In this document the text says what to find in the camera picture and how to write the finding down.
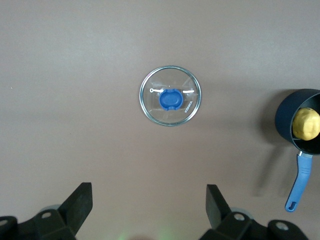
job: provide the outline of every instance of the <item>yellow object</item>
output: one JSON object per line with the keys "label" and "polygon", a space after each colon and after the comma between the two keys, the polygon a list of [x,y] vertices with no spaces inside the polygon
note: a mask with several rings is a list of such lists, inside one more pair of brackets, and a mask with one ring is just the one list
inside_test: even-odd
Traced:
{"label": "yellow object", "polygon": [[292,131],[298,139],[316,138],[320,133],[320,115],[311,108],[299,109],[292,122]]}

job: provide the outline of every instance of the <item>blue handle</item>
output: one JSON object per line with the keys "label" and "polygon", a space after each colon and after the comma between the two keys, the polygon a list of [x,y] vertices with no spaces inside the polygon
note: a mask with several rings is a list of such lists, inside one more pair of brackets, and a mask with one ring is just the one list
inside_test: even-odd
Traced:
{"label": "blue handle", "polygon": [[178,110],[184,103],[184,96],[178,89],[165,89],[159,96],[160,106],[166,110]]}
{"label": "blue handle", "polygon": [[294,212],[299,204],[310,177],[312,157],[312,155],[303,153],[302,151],[296,156],[298,172],[289,197],[285,203],[285,210],[287,212]]}

